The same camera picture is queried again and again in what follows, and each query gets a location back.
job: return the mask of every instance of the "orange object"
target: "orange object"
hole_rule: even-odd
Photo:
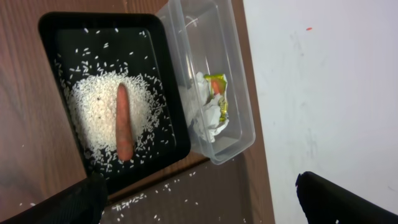
[[[134,152],[132,138],[129,96],[126,87],[120,84],[116,99],[116,149],[121,161],[128,161]]]

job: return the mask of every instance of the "carrot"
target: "carrot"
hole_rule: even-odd
[[[120,84],[116,100],[116,149],[121,161],[128,161],[133,155],[129,97],[126,87]]]

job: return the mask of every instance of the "pile of rice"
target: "pile of rice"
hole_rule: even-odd
[[[85,157],[108,166],[117,159],[116,97],[123,83],[129,95],[130,118],[136,150],[143,150],[145,132],[151,133],[159,125],[163,105],[148,90],[149,84],[140,74],[128,77],[115,71],[101,76],[90,75],[78,81],[72,90],[64,89],[67,104],[78,138],[85,148]]]

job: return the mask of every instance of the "black object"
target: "black object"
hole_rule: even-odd
[[[86,78],[87,76],[83,76],[82,72],[72,73],[69,71],[70,68],[76,69],[77,66],[83,71],[82,61],[92,65],[92,69],[89,71],[91,75],[100,75],[100,71],[97,71],[97,63],[100,63],[102,68],[107,68],[109,72],[113,70],[118,72],[120,68],[125,67],[124,62],[127,62],[129,76],[136,76],[140,73],[144,76],[147,73],[149,77],[157,76],[162,80],[162,87],[159,84],[153,85],[148,90],[153,92],[156,89],[158,93],[163,94],[165,98],[156,96],[156,99],[160,103],[166,103],[167,107],[163,109],[163,113],[159,117],[159,127],[154,130],[154,145],[148,142],[147,146],[150,147],[150,151],[136,151],[132,158],[134,163],[120,164],[118,160],[114,160],[110,162],[112,172],[106,172],[101,169],[99,164],[94,164],[92,158],[84,157],[85,149],[81,146],[74,131],[75,141],[80,149],[80,156],[87,175],[94,172],[103,174],[107,180],[109,194],[115,193],[188,155],[191,144],[187,125],[166,34],[161,21],[156,16],[52,12],[41,18],[39,31],[73,130],[75,128],[71,122],[60,79],[65,80],[65,83],[70,82],[68,86],[69,89],[72,89],[77,81]],[[104,48],[105,43],[108,43],[109,47]],[[62,64],[62,73],[58,73],[59,65],[55,66],[55,63]],[[149,78],[144,79],[148,83],[153,83]],[[169,129],[169,132],[162,131],[162,127]],[[169,141],[169,143],[164,144],[161,140]]]
[[[398,223],[397,215],[313,172],[299,174],[296,188],[309,224]]]
[[[104,178],[94,174],[2,223],[97,224],[107,199]]]

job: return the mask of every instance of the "brown wooden surface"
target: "brown wooden surface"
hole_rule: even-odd
[[[52,11],[155,13],[166,2],[0,0],[0,221],[86,177],[37,30],[40,17]],[[273,223],[243,2],[233,2],[257,135],[254,145],[244,153],[253,221]],[[191,153],[111,198],[147,187],[203,161],[202,156]]]

